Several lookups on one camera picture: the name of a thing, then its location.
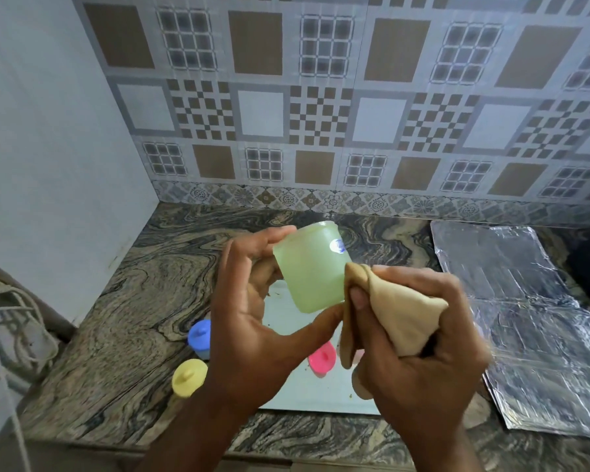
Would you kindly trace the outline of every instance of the countertop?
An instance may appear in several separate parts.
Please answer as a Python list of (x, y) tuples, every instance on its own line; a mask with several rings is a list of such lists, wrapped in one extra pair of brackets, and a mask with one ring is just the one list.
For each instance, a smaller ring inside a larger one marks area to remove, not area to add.
[[(96, 301), (21, 421), (29, 440), (144, 451), (170, 423), (175, 367), (193, 356), (190, 326), (204, 317), (228, 238), (268, 226), (333, 220), (352, 260), (440, 269), (428, 221), (312, 211), (160, 204)], [(538, 228), (553, 262), (585, 235)], [(583, 306), (590, 301), (564, 273)], [(590, 439), (506, 431), (492, 405), (469, 431), (488, 471), (590, 471)], [(255, 414), (231, 454), (347, 464), (409, 466), (397, 434), (379, 417), (308, 412)]]

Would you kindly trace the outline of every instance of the blue logo sticker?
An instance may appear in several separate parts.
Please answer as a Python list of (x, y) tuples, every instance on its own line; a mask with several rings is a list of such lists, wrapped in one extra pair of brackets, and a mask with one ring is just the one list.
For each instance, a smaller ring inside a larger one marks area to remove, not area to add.
[(330, 242), (330, 249), (335, 253), (343, 253), (345, 252), (345, 245), (343, 245), (343, 240), (340, 238), (336, 238)]

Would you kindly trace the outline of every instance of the blue lid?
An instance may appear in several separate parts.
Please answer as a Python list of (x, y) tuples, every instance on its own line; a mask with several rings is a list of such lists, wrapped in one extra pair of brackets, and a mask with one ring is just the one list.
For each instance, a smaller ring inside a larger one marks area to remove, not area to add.
[(195, 323), (188, 332), (188, 345), (195, 351), (210, 349), (210, 320), (201, 320)]

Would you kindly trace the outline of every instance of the cloth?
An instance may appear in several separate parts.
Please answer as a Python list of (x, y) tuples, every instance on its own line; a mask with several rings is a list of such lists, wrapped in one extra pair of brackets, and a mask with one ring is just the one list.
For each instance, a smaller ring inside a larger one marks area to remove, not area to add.
[[(354, 285), (369, 293), (372, 311), (389, 335), (399, 357), (418, 355), (439, 327), (442, 311), (448, 308), (448, 302), (441, 298), (431, 298), (409, 287), (378, 278), (367, 265), (347, 263), (343, 328), (339, 340), (339, 358), (346, 369), (352, 367), (356, 350), (363, 347), (349, 293)], [(371, 394), (359, 380), (357, 370), (358, 367), (352, 373), (354, 392), (362, 399), (371, 399)]]

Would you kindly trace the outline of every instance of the silver foil sheet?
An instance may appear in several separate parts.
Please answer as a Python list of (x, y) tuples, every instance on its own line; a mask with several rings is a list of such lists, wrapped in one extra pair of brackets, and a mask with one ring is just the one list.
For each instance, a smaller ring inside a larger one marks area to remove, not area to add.
[(507, 428), (590, 437), (590, 311), (530, 227), (431, 222), (495, 362), (485, 373)]

